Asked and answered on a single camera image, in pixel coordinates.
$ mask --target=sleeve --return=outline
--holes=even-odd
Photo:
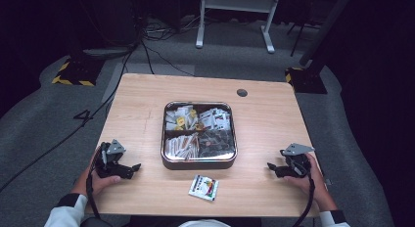
[[[45,227],[65,226],[78,227],[84,216],[88,199],[79,194],[67,194],[51,210]]]
[[[323,227],[350,227],[341,210],[320,212],[320,219]]]

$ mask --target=white metal stand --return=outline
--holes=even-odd
[[[260,31],[265,41],[268,53],[274,53],[274,46],[269,37],[269,27],[274,18],[275,9],[277,8],[278,0],[202,0],[201,1],[201,21],[198,29],[198,37],[196,39],[196,47],[202,48],[204,46],[205,33],[205,8],[221,9],[221,10],[235,10],[247,11],[257,13],[267,13],[268,19],[266,25],[260,27]]]

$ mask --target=metal tin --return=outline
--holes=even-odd
[[[199,130],[170,130],[170,123],[170,126],[167,129],[167,119],[171,121],[170,115],[172,112],[183,107],[187,108],[186,106],[192,106],[193,110],[197,113],[198,119],[200,119],[201,113],[205,113],[209,110],[212,110],[214,113],[226,112],[228,113],[226,120],[229,119],[229,127],[226,127],[226,129],[214,129],[212,127],[211,129],[199,128]],[[176,125],[179,125],[180,123],[180,119],[178,119]],[[176,154],[172,154],[170,147],[173,146],[171,146],[171,141],[177,141],[177,138],[181,136],[196,140],[192,140],[192,145],[195,145],[198,148],[197,150],[195,149],[195,151],[197,151],[196,153],[192,153],[194,157],[184,159],[177,157]],[[162,121],[161,158],[162,163],[166,168],[171,170],[226,169],[232,166],[237,155],[238,148],[233,116],[229,105],[220,102],[170,102],[165,106]]]

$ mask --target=hand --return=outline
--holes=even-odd
[[[80,176],[76,180],[75,185],[70,191],[71,193],[77,193],[77,194],[84,195],[85,197],[88,197],[86,193],[86,178],[88,178],[89,168],[91,166],[91,163],[93,162],[95,153],[92,156],[92,159],[89,161],[88,167],[86,167],[86,169],[80,174]],[[92,174],[92,188],[94,189],[92,195],[94,197],[97,196],[99,193],[101,193],[101,191],[103,191],[106,187],[116,184],[121,180],[121,177],[119,176],[110,176],[106,178],[100,178],[95,170],[93,170],[91,174]]]
[[[320,211],[335,210],[338,209],[333,198],[326,189],[323,175],[317,166],[317,161],[310,154],[305,154],[311,164],[311,178],[314,180],[314,200],[317,202]],[[284,176],[284,180],[294,186],[299,187],[305,194],[309,195],[310,183],[308,177],[296,178],[292,176]]]

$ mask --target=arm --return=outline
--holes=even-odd
[[[92,160],[90,160],[88,167],[80,174],[69,194],[62,197],[58,204],[51,210],[45,227],[80,225],[88,202],[86,178],[88,177],[91,162]],[[96,197],[106,187],[118,183],[120,179],[119,176],[100,178],[95,170],[92,171],[92,186],[94,189],[92,195]]]
[[[311,163],[311,178],[314,180],[315,190],[314,190],[314,200],[320,209],[320,218],[324,227],[343,227],[349,226],[346,223],[346,219],[343,215],[343,212],[338,209],[335,201],[332,196],[326,189],[324,183],[323,175],[317,167],[317,161],[315,158],[306,154],[308,160]],[[301,190],[308,195],[309,192],[309,182],[308,178],[295,178],[292,176],[285,176],[284,180],[287,182],[301,188]]]

